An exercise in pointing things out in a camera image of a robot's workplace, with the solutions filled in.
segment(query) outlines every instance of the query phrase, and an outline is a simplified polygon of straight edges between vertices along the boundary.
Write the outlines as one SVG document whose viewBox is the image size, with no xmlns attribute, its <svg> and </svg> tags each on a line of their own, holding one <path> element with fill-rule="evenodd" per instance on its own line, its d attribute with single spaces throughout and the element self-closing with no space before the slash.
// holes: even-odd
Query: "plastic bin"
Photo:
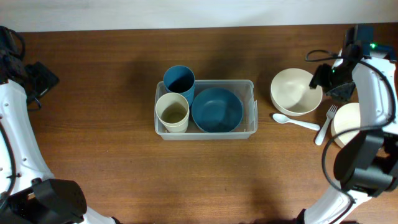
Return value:
<svg viewBox="0 0 398 224">
<path fill-rule="evenodd" d="M 168 133 L 155 113 L 155 131 L 164 140 L 209 140 L 209 139 L 247 139 L 257 131 L 257 101 L 254 101 L 253 82 L 250 80 L 196 80 L 195 96 L 212 87 L 225 88 L 233 92 L 243 103 L 242 123 L 228 133 L 204 133 L 195 124 L 190 114 L 186 133 Z M 157 84 L 155 105 L 166 89 L 163 81 Z"/>
</svg>

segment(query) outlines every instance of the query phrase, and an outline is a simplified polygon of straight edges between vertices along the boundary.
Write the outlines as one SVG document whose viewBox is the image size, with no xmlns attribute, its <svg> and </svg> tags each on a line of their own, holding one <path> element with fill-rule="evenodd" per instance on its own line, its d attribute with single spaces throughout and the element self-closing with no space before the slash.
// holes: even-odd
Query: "white spoon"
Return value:
<svg viewBox="0 0 398 224">
<path fill-rule="evenodd" d="M 278 122 L 280 124 L 285 124 L 285 123 L 290 122 L 290 123 L 294 123 L 294 124 L 303 126 L 304 128 L 309 128 L 309 129 L 312 129 L 315 131 L 319 131 L 319 129 L 321 129 L 321 127 L 319 127 L 319 125 L 317 125 L 317 124 L 312 124 L 312 123 L 303 122 L 303 121 L 296 121 L 296 120 L 286 117 L 283 114 L 274 114 L 274 115 L 272 115 L 272 117 L 276 122 Z"/>
</svg>

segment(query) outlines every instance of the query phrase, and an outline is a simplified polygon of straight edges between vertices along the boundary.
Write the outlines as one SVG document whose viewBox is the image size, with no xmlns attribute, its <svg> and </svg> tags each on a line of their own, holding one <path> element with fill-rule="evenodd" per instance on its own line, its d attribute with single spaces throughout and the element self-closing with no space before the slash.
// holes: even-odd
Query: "fork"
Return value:
<svg viewBox="0 0 398 224">
<path fill-rule="evenodd" d="M 325 124 L 322 126 L 322 129 L 319 131 L 317 138 L 315 139 L 315 144 L 317 145 L 321 145 L 324 138 L 325 138 L 325 134 L 326 131 L 329 127 L 329 123 L 330 121 L 335 117 L 335 114 L 337 112 L 337 106 L 336 105 L 332 105 L 328 112 L 326 113 L 326 121 Z"/>
</svg>

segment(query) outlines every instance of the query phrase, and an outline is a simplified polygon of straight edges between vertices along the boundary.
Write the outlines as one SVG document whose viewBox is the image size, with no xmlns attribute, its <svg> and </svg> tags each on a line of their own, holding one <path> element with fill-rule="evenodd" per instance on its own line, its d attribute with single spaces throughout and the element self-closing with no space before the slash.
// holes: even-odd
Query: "white backdrop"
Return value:
<svg viewBox="0 0 398 224">
<path fill-rule="evenodd" d="M 398 0 L 0 0 L 19 32 L 398 22 Z"/>
</svg>

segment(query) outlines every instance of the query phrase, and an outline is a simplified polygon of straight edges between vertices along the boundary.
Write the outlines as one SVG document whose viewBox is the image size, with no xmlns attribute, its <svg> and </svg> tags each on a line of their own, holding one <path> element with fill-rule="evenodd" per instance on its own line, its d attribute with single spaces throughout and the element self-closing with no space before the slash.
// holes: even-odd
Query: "wooden table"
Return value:
<svg viewBox="0 0 398 224">
<path fill-rule="evenodd" d="M 30 113 L 42 155 L 59 179 L 75 180 L 89 206 L 130 223 L 249 223 L 295 218 L 328 183 L 315 131 L 277 124 L 271 80 L 286 68 L 314 72 L 313 49 L 339 51 L 350 25 L 114 30 L 24 34 L 25 62 L 60 78 Z M 375 41 L 398 49 L 398 24 L 378 24 Z M 197 80 L 249 79 L 259 127 L 247 140 L 164 141 L 154 130 L 156 84 L 172 65 Z M 322 125 L 333 102 L 299 117 Z M 338 147 L 328 155 L 332 168 Z M 398 220 L 398 191 L 349 216 Z"/>
</svg>

